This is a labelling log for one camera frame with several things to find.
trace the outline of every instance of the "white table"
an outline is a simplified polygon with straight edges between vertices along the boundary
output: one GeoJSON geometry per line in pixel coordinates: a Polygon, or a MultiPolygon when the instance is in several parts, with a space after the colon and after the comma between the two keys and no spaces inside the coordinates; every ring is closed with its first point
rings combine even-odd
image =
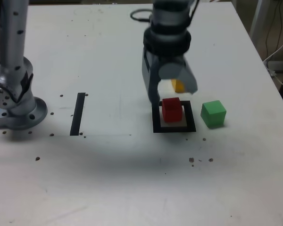
{"type": "Polygon", "coordinates": [[[152,132],[140,7],[29,8],[25,56],[49,114],[32,134],[0,130],[0,226],[283,226],[283,101],[233,5],[200,4],[189,28],[199,91],[159,86],[191,100],[189,134],[152,132]],[[201,105],[217,99],[225,127],[209,130],[201,105]]]}

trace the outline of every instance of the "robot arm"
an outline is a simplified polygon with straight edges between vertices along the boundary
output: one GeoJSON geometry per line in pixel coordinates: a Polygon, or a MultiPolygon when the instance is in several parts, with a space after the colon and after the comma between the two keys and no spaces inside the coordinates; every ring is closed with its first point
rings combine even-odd
{"type": "Polygon", "coordinates": [[[190,16],[194,0],[156,0],[150,27],[144,32],[142,75],[152,105],[158,105],[161,79],[180,80],[187,92],[197,91],[197,82],[184,58],[191,35],[187,31],[199,0],[190,16]]]}
{"type": "Polygon", "coordinates": [[[0,128],[28,129],[47,114],[31,91],[33,66],[24,57],[29,0],[3,0],[0,13],[0,128]]]}

